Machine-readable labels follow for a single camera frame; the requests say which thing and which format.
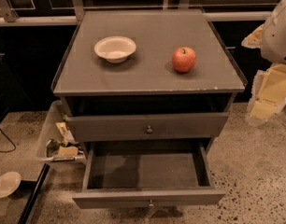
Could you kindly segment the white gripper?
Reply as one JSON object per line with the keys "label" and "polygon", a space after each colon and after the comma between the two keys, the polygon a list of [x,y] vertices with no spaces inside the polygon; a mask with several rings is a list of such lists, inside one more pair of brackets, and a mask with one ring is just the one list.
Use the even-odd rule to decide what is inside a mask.
{"label": "white gripper", "polygon": [[[262,31],[258,26],[246,36],[241,46],[259,49],[262,46]],[[286,64],[273,63],[266,71],[258,70],[251,88],[246,121],[251,126],[268,122],[286,106]]]}

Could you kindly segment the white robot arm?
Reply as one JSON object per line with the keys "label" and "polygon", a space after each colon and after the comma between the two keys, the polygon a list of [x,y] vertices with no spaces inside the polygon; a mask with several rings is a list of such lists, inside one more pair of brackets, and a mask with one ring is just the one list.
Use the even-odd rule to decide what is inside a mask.
{"label": "white robot arm", "polygon": [[286,106],[286,0],[281,0],[265,23],[241,43],[248,49],[259,49],[272,64],[259,70],[253,80],[246,120],[260,126]]}

